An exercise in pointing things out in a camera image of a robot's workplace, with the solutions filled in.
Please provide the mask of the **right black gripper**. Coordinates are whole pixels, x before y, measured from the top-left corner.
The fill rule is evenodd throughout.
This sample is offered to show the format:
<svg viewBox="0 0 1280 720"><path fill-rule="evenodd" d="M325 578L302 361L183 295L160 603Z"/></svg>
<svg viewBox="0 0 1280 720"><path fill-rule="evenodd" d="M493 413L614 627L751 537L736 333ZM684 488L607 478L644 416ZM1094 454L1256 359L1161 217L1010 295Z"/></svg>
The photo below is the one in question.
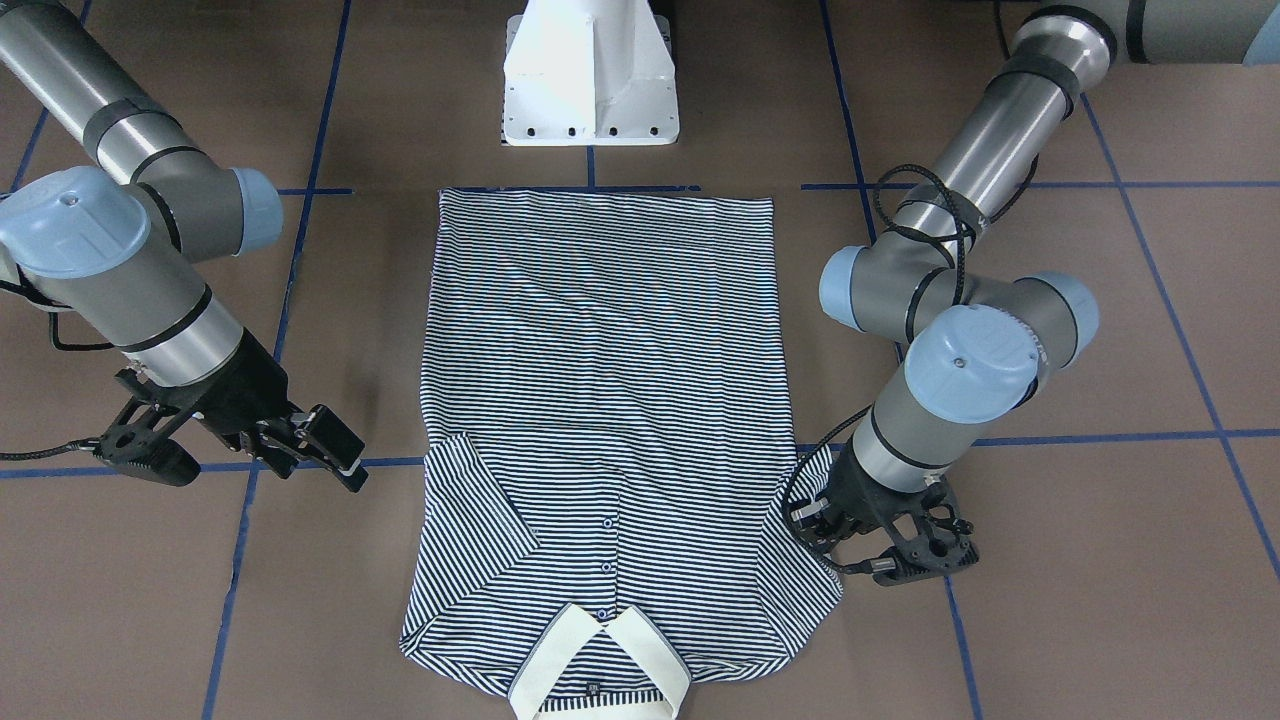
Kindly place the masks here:
<svg viewBox="0 0 1280 720"><path fill-rule="evenodd" d="M228 361L189 386L142 380L132 368L116 373L131 400L100 436L95 457L123 475L184 487L201 473L174 433L196 418L229 450L266 462L287 478L310 459L352 493L369 478L365 442L328 406L301 413L287 398L288 377L251 333L243 333Z"/></svg>

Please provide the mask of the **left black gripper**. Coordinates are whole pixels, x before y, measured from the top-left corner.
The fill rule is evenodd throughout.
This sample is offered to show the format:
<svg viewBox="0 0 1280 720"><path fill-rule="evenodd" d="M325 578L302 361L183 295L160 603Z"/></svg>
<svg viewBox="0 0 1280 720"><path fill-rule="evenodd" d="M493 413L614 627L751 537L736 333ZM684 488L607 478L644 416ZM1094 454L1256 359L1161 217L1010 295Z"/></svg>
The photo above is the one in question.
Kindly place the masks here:
<svg viewBox="0 0 1280 720"><path fill-rule="evenodd" d="M960 516L946 477L920 491L890 489L860 469L850 448L831 464L814 498L787 501L787 529L828 569L872 575L883 587L950 577L979 562L974 527ZM888 534L884 552L850 564L831 557L840 542L873 530Z"/></svg>

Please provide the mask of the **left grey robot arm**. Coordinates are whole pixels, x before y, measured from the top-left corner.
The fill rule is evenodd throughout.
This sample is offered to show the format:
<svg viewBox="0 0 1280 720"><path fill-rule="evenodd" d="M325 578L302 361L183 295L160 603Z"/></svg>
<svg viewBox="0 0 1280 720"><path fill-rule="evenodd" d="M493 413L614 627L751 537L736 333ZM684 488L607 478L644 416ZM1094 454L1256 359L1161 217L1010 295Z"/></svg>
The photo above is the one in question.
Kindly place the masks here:
<svg viewBox="0 0 1280 720"><path fill-rule="evenodd" d="M1275 1L1042 1L1004 37L1004 64L920 183L883 213L873 245L837 251L820 306L905 345L876 401L810 498L783 497L791 537L828 570L881 585L948 577L978 561L947 480L1000 418L1073 365L1100 328L1078 279L1011 282L969 269L1016 202L1052 133L1117 64L1277 63Z"/></svg>

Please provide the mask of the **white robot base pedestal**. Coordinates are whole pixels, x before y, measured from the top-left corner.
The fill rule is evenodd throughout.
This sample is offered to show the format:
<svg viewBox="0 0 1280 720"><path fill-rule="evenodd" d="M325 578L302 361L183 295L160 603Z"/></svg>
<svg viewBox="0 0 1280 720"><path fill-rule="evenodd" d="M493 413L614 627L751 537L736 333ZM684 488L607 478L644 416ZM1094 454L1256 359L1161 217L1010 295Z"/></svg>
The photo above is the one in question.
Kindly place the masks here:
<svg viewBox="0 0 1280 720"><path fill-rule="evenodd" d="M669 1L526 3L506 23L503 143L676 143L673 36Z"/></svg>

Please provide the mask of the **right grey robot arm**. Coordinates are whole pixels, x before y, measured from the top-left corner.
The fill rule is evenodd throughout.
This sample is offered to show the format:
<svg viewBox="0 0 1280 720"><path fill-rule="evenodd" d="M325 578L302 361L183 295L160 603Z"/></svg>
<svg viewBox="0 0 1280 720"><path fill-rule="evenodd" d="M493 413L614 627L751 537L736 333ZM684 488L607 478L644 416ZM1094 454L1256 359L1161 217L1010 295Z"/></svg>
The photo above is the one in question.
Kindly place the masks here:
<svg viewBox="0 0 1280 720"><path fill-rule="evenodd" d="M196 420L278 477L311 460L361 489L361 438L291 402L285 370L196 270L279 238L271 181L212 161L60 3L5 1L1 35L3 64L92 160L4 199L3 288L79 314L128 361L125 406L65 451L183 487L200 465L174 434Z"/></svg>

